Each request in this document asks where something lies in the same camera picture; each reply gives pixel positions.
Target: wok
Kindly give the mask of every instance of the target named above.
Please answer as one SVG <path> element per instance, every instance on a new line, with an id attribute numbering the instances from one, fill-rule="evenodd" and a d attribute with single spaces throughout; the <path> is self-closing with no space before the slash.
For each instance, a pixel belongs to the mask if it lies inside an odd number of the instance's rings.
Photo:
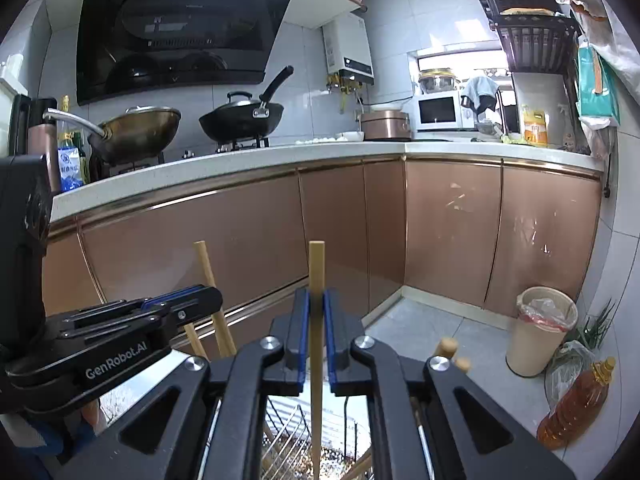
<path id="1" fill-rule="evenodd" d="M 200 118 L 200 126 L 207 136 L 219 144 L 238 140 L 262 139 L 276 129 L 282 118 L 284 107 L 271 103 L 273 94 L 293 74 L 293 67 L 285 67 L 270 83 L 260 99 L 252 99 L 249 92 L 230 92 L 227 104 L 219 106 Z M 232 101 L 234 96 L 247 99 Z"/>
<path id="2" fill-rule="evenodd" d="M 174 140 L 180 117 L 174 108 L 156 106 L 128 108 L 100 125 L 54 108 L 43 115 L 44 119 L 69 121 L 91 130 L 89 144 L 110 166 L 158 156 Z"/>

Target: blue and white package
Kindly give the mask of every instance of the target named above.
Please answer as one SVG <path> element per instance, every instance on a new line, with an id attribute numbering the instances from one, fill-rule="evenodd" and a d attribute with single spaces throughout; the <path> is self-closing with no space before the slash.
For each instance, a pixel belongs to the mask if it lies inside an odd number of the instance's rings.
<path id="1" fill-rule="evenodd" d="M 58 164 L 60 165 L 62 191 L 71 191 L 82 186 L 80 153 L 76 147 L 58 148 Z"/>

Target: trash can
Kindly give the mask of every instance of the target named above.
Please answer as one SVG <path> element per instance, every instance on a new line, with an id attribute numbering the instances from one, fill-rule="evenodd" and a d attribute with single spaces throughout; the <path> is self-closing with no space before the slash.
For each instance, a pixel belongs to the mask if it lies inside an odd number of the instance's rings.
<path id="1" fill-rule="evenodd" d="M 546 317 L 531 308 L 532 300 L 552 300 L 564 316 Z M 518 319 L 513 325 L 511 342 L 507 350 L 507 366 L 522 377 L 534 377 L 560 346 L 566 333 L 578 320 L 578 309 L 566 294 L 546 286 L 534 286 L 518 296 Z"/>

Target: beige trash can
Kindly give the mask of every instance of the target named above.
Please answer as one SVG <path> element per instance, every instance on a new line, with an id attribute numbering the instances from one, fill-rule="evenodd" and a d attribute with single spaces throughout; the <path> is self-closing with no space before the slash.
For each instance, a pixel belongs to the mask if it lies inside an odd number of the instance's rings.
<path id="1" fill-rule="evenodd" d="M 522 303 L 524 304 L 543 298 L 551 298 L 565 316 L 577 320 L 578 311 L 575 303 L 559 290 L 546 286 L 533 286 L 522 293 Z M 565 335 L 566 332 L 559 328 L 539 325 L 518 318 L 513 324 L 511 332 L 511 342 L 507 350 L 507 366 L 513 373 L 522 377 L 538 375 L 545 369 Z"/>

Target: large bottle of orange liquid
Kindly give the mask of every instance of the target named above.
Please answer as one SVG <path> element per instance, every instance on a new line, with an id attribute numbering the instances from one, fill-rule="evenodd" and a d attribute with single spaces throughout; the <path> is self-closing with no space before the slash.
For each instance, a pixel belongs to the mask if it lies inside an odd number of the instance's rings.
<path id="1" fill-rule="evenodd" d="M 538 440 L 547 449 L 559 449 L 575 440 L 596 419 L 609 393 L 613 368 L 616 360 L 591 365 L 574 381 L 569 391 L 558 402 L 555 411 L 550 412 L 538 426 Z"/>

